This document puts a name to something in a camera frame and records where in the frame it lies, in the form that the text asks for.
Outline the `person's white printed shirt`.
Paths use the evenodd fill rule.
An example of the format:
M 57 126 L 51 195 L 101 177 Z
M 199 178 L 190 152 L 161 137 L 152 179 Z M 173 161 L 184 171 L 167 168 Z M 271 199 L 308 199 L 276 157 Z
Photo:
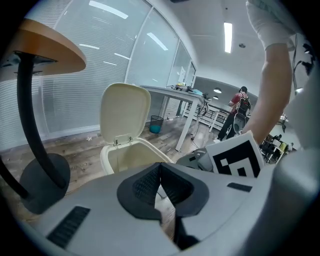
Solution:
M 288 52 L 294 50 L 291 37 L 303 31 L 281 0 L 247 0 L 246 9 L 264 52 L 273 44 L 286 44 Z

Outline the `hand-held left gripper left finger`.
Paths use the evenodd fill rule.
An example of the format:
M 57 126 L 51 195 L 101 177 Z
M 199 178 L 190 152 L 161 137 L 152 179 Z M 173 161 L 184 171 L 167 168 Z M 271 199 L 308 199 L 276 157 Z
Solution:
M 46 210 L 35 224 L 54 256 L 174 256 L 155 208 L 161 164 L 93 179 Z

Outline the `white desk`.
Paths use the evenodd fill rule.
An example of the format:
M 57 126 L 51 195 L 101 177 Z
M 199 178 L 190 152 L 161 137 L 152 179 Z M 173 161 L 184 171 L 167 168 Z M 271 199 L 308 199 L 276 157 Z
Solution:
M 173 98 L 173 99 L 180 100 L 180 101 L 183 101 L 186 103 L 191 103 L 189 115 L 188 115 L 187 120 L 184 124 L 183 130 L 181 132 L 181 135 L 179 137 L 179 140 L 178 140 L 176 148 L 175 148 L 176 151 L 180 151 L 180 149 L 183 145 L 183 142 L 186 138 L 186 135 L 189 131 L 189 128 L 191 126 L 194 115 L 196 113 L 197 106 L 200 106 L 201 104 L 203 104 L 205 102 L 203 97 L 199 94 L 195 94 L 192 92 L 179 91 L 179 90 L 174 90 L 174 89 L 169 89 L 169 88 L 164 88 L 164 87 L 147 86 L 147 85 L 142 85 L 141 87 L 146 89 L 149 92 L 164 95 L 165 97 L 168 97 L 168 99 Z

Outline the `round wooden table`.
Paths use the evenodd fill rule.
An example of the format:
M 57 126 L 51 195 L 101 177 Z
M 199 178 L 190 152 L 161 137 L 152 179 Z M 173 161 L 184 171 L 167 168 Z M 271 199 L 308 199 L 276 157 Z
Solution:
M 20 196 L 24 207 L 40 215 L 61 200 L 71 170 L 67 160 L 47 153 L 38 132 L 32 100 L 32 78 L 84 70 L 86 57 L 56 30 L 24 18 L 0 59 L 0 82 L 17 79 L 17 105 L 24 135 L 34 155 L 16 180 L 0 160 L 0 176 Z

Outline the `grey office chair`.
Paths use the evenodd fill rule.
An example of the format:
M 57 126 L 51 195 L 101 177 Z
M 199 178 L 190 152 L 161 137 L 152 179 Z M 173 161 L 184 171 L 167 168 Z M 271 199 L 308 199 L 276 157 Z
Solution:
M 235 136 L 238 136 L 242 133 L 249 119 L 250 119 L 249 116 L 244 116 L 240 113 L 235 114 L 234 120 L 233 120 L 233 130 L 234 130 Z

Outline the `white plastic lidded bin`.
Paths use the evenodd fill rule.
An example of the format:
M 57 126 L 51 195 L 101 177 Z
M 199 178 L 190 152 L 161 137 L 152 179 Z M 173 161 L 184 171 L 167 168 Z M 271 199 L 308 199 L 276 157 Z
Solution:
M 100 163 L 106 175 L 172 160 L 141 138 L 151 105 L 150 93 L 136 85 L 113 83 L 103 92 L 99 126 L 105 146 Z

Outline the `long ceiling light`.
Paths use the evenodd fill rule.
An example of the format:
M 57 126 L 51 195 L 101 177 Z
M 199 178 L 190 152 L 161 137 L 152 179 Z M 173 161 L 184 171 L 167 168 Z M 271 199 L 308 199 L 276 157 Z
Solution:
M 230 54 L 232 50 L 233 25 L 228 22 L 225 22 L 223 25 L 224 25 L 224 51 Z

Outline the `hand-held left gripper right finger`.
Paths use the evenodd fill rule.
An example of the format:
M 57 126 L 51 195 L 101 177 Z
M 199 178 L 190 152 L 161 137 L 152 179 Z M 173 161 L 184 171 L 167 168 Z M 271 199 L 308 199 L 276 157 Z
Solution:
M 195 170 L 175 165 L 182 172 L 203 181 L 209 199 L 200 213 L 182 219 L 187 234 L 199 243 L 186 253 L 239 253 L 263 209 L 270 189 L 270 167 L 257 178 Z

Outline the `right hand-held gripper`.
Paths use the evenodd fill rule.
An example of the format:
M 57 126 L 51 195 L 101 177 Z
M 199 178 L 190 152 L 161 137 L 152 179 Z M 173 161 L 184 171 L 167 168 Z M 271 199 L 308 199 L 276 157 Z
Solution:
M 201 156 L 194 150 L 176 161 L 188 168 L 237 177 L 257 178 L 265 162 L 252 132 L 234 136 L 205 147 Z

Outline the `person's right forearm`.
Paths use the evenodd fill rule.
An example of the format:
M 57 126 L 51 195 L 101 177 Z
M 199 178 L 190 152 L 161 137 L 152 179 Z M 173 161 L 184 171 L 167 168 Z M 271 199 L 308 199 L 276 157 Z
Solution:
M 268 46 L 264 52 L 258 99 L 249 121 L 242 130 L 252 132 L 257 144 L 263 142 L 280 120 L 289 103 L 293 71 L 285 43 Z

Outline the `black mesh wastebasket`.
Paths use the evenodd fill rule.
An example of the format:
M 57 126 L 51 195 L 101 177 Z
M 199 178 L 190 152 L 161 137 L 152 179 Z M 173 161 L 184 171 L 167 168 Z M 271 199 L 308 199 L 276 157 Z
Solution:
M 161 116 L 152 115 L 150 118 L 149 131 L 153 134 L 159 134 L 164 119 Z

